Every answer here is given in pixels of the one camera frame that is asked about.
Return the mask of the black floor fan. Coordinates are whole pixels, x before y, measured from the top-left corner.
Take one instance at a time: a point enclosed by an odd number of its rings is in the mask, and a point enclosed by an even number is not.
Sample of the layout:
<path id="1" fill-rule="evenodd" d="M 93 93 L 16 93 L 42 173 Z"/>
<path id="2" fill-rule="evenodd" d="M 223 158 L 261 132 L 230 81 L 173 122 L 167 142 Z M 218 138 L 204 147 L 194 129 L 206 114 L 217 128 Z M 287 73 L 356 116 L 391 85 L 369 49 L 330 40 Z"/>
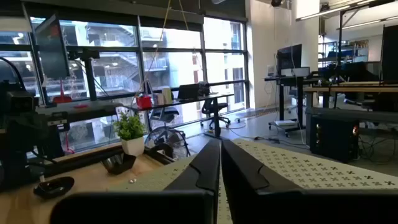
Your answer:
<path id="1" fill-rule="evenodd" d="M 175 161 L 191 156 L 185 133 L 168 126 L 155 128 L 146 136 L 144 145 Z"/>

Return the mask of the black bag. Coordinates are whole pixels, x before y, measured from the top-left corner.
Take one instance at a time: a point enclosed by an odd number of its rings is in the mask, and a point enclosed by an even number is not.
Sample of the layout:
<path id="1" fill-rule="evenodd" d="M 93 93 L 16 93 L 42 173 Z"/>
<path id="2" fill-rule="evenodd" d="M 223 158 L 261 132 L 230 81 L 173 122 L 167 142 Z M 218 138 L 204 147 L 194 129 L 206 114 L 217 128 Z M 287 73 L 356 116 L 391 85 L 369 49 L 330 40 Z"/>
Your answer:
<path id="1" fill-rule="evenodd" d="M 199 82 L 198 95 L 209 96 L 210 95 L 210 84 L 208 82 Z"/>

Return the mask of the green plant white pot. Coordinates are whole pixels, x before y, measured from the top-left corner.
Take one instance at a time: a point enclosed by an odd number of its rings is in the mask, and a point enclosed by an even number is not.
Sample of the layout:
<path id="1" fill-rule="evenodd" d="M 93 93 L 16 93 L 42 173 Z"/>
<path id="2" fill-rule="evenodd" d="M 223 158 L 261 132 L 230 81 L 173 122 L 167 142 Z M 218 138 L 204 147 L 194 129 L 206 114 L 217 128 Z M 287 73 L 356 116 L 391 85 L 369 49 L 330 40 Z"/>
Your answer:
<path id="1" fill-rule="evenodd" d="M 120 112 L 118 120 L 114 123 L 116 134 L 121 139 L 125 154 L 140 156 L 144 153 L 144 126 L 138 115 L 128 115 Z"/>

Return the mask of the long black desk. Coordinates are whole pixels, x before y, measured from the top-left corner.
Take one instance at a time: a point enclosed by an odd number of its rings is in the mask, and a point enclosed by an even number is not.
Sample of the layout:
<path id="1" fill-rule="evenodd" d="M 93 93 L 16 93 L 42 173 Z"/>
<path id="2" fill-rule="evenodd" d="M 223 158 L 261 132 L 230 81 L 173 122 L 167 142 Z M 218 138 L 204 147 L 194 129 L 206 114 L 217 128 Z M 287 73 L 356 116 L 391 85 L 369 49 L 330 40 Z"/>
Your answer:
<path id="1" fill-rule="evenodd" d="M 135 103 L 131 106 L 125 106 L 125 108 L 128 108 L 130 111 L 138 112 L 138 111 L 155 110 L 155 109 L 159 109 L 159 108 L 167 108 L 167 107 L 172 107 L 172 106 L 177 106 L 177 105 L 182 105 L 182 104 L 187 104 L 187 103 L 193 103 L 193 102 L 199 102 L 199 101 L 205 101 L 205 100 L 213 100 L 214 107 L 217 110 L 220 107 L 218 98 L 227 98 L 229 96 L 233 96 L 233 93 L 210 94 L 209 96 L 199 96 L 197 99 L 191 99 L 191 100 L 176 99 L 176 100 L 173 100 L 170 104 L 151 105 L 150 107 L 140 107 Z M 216 138 L 216 139 L 222 139 L 221 128 L 220 128 L 220 116 L 217 111 L 213 115 L 213 119 L 214 119 L 213 134 L 205 133 L 205 135 L 212 137 L 212 138 Z"/>

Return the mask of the green perforated metal shelf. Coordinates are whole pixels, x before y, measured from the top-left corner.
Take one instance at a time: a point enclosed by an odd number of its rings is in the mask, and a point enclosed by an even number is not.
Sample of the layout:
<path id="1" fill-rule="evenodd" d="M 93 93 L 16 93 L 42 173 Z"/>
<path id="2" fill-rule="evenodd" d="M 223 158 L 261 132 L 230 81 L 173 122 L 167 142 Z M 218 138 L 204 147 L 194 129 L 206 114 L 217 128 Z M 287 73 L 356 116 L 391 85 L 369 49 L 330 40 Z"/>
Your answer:
<path id="1" fill-rule="evenodd" d="M 328 159 L 288 151 L 266 144 L 236 139 L 234 143 L 286 179 L 305 189 L 328 190 L 398 190 L 398 177 L 334 162 Z M 121 182 L 110 192 L 161 191 L 177 178 L 193 160 L 181 159 L 143 174 L 130 184 Z M 362 202 L 356 208 L 354 221 L 365 218 L 374 224 L 398 224 L 398 201 Z"/>

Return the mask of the black angular deep plate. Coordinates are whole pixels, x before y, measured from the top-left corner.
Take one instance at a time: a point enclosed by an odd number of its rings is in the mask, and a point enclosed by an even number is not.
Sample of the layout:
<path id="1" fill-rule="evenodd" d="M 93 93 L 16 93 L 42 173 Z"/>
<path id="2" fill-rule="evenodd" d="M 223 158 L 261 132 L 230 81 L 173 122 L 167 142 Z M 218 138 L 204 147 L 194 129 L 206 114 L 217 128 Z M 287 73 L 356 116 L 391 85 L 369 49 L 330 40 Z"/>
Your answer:
<path id="1" fill-rule="evenodd" d="M 135 161 L 136 161 L 136 156 L 122 153 L 122 154 L 115 154 L 105 160 L 102 160 L 101 163 L 109 174 L 119 175 L 131 169 Z"/>

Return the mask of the black standing desk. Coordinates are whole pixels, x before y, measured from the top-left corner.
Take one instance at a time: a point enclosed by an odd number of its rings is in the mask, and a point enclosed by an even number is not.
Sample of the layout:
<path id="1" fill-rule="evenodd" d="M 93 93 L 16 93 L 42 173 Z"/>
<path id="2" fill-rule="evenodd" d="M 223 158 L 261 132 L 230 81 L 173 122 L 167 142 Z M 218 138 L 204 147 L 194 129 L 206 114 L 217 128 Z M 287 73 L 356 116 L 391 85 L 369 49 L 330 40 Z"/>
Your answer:
<path id="1" fill-rule="evenodd" d="M 279 121 L 285 121 L 285 106 L 284 106 L 284 88 L 286 86 L 296 87 L 297 91 L 297 117 L 294 119 L 288 119 L 287 121 L 292 121 L 293 125 L 290 126 L 279 126 L 277 121 L 269 122 L 269 129 L 275 126 L 283 130 L 285 136 L 288 138 L 291 132 L 301 131 L 305 129 L 303 125 L 303 87 L 305 85 L 310 85 L 318 81 L 318 78 L 305 78 L 305 77 L 270 77 L 265 78 L 265 82 L 275 81 L 279 90 Z"/>

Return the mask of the red cone object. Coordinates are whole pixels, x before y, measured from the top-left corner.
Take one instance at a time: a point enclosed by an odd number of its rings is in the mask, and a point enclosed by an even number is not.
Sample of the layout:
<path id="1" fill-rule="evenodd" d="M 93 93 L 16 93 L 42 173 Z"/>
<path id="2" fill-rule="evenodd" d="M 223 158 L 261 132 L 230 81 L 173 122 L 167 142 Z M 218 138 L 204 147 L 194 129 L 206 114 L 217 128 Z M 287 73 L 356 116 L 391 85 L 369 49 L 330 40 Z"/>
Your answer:
<path id="1" fill-rule="evenodd" d="M 60 80 L 60 95 L 55 96 L 53 98 L 52 103 L 57 105 L 57 104 L 71 103 L 71 102 L 72 102 L 72 98 L 65 94 L 64 89 L 63 89 L 63 80 Z"/>

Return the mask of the grey desk top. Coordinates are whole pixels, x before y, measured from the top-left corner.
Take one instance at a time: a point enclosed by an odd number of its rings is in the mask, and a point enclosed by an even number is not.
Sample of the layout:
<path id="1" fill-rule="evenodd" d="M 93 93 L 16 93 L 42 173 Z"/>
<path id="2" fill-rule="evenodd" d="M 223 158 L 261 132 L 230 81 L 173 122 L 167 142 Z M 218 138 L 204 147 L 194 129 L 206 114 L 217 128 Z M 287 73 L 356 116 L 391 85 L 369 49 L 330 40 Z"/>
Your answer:
<path id="1" fill-rule="evenodd" d="M 88 104 L 89 107 L 83 109 L 75 109 L 73 106 L 79 104 Z M 51 108 L 38 107 L 36 112 L 38 114 L 45 114 L 48 119 L 53 113 L 66 112 L 68 114 L 67 120 L 69 123 L 77 121 L 84 121 L 89 119 L 95 119 L 105 116 L 116 115 L 116 108 L 123 107 L 122 103 L 113 103 L 110 101 L 75 101 L 71 103 L 62 103 Z"/>

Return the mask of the black oval mini plate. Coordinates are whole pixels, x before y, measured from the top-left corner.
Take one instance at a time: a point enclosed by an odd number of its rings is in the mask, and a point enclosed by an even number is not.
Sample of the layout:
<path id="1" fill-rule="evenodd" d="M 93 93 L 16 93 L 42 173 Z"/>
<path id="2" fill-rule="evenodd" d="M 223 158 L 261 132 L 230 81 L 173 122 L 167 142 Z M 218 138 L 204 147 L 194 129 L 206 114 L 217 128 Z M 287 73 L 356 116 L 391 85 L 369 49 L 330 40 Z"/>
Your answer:
<path id="1" fill-rule="evenodd" d="M 33 189 L 33 193 L 44 200 L 49 200 L 65 195 L 72 189 L 74 183 L 75 180 L 73 177 L 59 177 L 45 182 L 40 182 Z"/>

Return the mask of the black panel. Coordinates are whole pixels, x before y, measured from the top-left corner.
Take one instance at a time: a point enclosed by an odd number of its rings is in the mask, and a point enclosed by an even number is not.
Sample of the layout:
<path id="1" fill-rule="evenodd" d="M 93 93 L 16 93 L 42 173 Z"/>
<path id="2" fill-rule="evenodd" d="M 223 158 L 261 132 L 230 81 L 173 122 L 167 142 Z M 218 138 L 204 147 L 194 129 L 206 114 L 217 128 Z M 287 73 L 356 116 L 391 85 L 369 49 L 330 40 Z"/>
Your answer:
<path id="1" fill-rule="evenodd" d="M 382 79 L 398 82 L 398 25 L 383 27 L 381 64 Z"/>

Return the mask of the black computer case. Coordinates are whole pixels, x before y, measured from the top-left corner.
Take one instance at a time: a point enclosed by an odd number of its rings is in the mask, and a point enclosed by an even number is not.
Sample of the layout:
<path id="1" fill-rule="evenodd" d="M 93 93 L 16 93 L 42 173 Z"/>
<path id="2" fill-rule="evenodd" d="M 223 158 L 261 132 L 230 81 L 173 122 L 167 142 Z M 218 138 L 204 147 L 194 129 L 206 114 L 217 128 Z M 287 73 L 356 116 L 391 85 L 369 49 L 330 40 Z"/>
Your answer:
<path id="1" fill-rule="evenodd" d="M 306 143 L 310 152 L 343 163 L 359 156 L 359 121 L 341 110 L 309 107 L 306 115 Z"/>

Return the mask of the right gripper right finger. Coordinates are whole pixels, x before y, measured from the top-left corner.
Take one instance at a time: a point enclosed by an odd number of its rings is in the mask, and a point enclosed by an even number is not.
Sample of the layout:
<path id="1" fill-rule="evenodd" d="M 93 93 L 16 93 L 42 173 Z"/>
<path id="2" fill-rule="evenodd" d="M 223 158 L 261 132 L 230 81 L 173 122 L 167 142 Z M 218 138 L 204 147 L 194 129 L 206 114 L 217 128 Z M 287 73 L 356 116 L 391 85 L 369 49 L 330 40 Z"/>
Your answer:
<path id="1" fill-rule="evenodd" d="M 302 188 L 267 167 L 254 156 L 230 140 L 221 145 L 224 180 L 231 174 L 235 186 L 243 184 L 258 195 L 300 192 Z"/>

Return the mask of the black laptop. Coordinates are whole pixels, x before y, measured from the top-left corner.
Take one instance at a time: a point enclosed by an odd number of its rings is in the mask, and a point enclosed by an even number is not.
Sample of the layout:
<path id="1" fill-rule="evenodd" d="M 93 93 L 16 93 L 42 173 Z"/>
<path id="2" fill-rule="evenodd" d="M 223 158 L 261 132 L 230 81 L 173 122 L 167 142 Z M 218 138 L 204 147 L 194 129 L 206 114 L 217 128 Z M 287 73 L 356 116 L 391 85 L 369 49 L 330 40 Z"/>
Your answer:
<path id="1" fill-rule="evenodd" d="M 180 85 L 178 90 L 179 100 L 194 100 L 198 98 L 199 84 Z"/>

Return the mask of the wooden table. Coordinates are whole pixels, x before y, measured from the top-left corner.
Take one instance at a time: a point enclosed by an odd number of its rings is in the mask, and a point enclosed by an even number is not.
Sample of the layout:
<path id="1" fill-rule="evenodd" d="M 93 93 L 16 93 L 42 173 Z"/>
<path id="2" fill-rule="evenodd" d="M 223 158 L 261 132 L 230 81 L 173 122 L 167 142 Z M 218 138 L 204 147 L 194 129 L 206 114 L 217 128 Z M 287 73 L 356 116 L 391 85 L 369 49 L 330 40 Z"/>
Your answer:
<path id="1" fill-rule="evenodd" d="M 313 95 L 323 97 L 323 108 L 336 108 L 338 94 L 344 94 L 348 104 L 360 106 L 372 111 L 398 113 L 398 82 L 341 82 L 337 84 L 322 83 L 305 87 L 307 108 L 313 107 Z"/>

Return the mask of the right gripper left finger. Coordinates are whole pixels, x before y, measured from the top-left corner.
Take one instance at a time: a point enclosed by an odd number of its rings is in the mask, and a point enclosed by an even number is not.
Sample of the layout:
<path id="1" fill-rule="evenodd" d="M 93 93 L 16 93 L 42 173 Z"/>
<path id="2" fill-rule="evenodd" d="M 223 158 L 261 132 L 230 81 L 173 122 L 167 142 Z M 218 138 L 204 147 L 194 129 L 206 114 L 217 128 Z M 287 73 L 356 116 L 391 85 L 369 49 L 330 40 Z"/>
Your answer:
<path id="1" fill-rule="evenodd" d="M 164 190 L 218 190 L 221 141 L 212 139 Z"/>

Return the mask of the red box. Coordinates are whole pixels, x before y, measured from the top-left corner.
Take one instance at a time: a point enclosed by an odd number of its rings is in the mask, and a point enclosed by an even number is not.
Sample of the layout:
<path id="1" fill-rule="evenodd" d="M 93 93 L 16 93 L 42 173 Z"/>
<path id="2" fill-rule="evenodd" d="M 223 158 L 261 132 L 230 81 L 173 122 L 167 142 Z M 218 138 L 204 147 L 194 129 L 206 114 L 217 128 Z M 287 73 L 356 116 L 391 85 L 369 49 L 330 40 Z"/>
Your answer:
<path id="1" fill-rule="evenodd" d="M 148 109 L 152 107 L 152 98 L 150 95 L 140 95 L 136 97 L 136 105 L 139 109 Z"/>

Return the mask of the black aluminium table frame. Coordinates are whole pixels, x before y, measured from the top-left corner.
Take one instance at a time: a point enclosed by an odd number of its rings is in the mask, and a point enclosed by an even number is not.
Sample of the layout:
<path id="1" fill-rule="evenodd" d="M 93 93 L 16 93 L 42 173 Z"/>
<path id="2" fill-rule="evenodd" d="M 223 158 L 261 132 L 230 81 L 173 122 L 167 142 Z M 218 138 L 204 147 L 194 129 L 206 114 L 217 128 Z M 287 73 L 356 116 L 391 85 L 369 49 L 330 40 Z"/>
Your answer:
<path id="1" fill-rule="evenodd" d="M 90 166 L 101 162 L 115 154 L 124 153 L 122 146 L 111 146 L 106 149 L 100 149 L 99 151 L 90 152 L 87 154 L 77 155 L 75 157 L 68 157 L 64 160 L 57 161 L 56 164 L 46 164 L 44 176 L 51 177 L 58 174 L 62 174 L 71 170 L 79 169 L 82 167 Z M 170 164 L 172 162 L 171 158 L 166 157 L 154 149 L 144 149 L 144 154 L 147 154 L 151 158 L 161 162 L 162 164 Z"/>

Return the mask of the black monitor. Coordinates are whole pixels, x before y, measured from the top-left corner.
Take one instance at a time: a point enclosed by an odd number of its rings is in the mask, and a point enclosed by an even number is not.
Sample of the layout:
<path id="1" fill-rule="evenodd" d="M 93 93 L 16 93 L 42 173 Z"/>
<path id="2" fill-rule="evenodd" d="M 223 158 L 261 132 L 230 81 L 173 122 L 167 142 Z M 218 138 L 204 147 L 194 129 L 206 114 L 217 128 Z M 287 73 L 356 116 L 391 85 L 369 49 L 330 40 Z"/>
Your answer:
<path id="1" fill-rule="evenodd" d="M 291 45 L 277 51 L 277 75 L 282 76 L 283 69 L 300 68 L 302 44 Z"/>
<path id="2" fill-rule="evenodd" d="M 44 75 L 55 80 L 69 77 L 67 50 L 56 14 L 35 28 L 35 38 Z"/>

